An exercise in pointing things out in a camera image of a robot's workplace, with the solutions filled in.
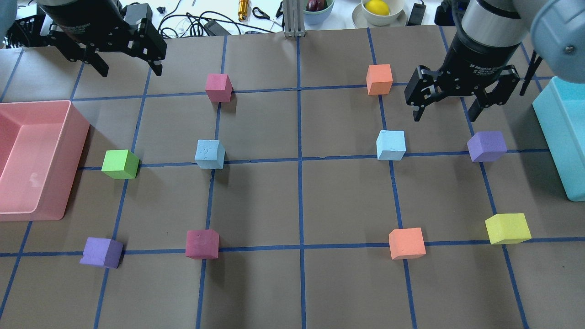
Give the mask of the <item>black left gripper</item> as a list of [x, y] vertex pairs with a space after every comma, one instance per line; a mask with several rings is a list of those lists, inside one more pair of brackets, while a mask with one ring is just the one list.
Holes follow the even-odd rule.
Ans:
[[146, 3], [123, 6], [119, 0], [42, 0], [52, 20], [47, 42], [74, 62], [82, 60], [102, 76], [109, 66], [97, 52], [122, 52], [148, 61], [157, 76], [167, 44], [155, 29], [152, 8]]

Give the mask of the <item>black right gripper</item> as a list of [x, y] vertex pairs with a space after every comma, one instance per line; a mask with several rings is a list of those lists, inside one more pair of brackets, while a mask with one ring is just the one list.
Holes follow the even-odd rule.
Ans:
[[472, 39], [458, 27], [441, 67], [436, 71], [419, 65], [404, 91], [414, 121], [420, 121], [424, 110], [433, 102], [448, 96], [472, 96], [468, 109], [471, 122], [485, 108], [505, 104], [520, 81], [515, 67], [509, 64], [520, 44], [492, 47]]

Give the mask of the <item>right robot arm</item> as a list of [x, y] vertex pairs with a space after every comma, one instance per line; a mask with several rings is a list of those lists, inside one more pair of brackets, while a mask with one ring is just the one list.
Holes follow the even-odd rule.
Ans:
[[539, 64], [547, 62], [557, 77], [584, 82], [585, 5], [582, 0], [445, 0], [437, 9], [456, 34], [441, 68], [418, 66], [404, 96], [419, 121], [424, 109], [448, 96], [474, 96], [471, 121], [482, 110], [505, 104], [520, 82], [508, 62], [527, 35], [533, 57], [521, 92]]

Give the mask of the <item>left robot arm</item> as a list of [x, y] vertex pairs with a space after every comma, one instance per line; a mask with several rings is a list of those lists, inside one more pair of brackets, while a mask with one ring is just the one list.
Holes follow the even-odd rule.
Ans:
[[106, 77], [100, 53], [121, 52], [162, 73], [167, 44], [152, 23], [146, 3], [118, 0], [37, 0], [35, 14], [17, 18], [17, 1], [1, 2], [1, 40], [22, 47], [55, 46], [69, 61], [89, 64]]

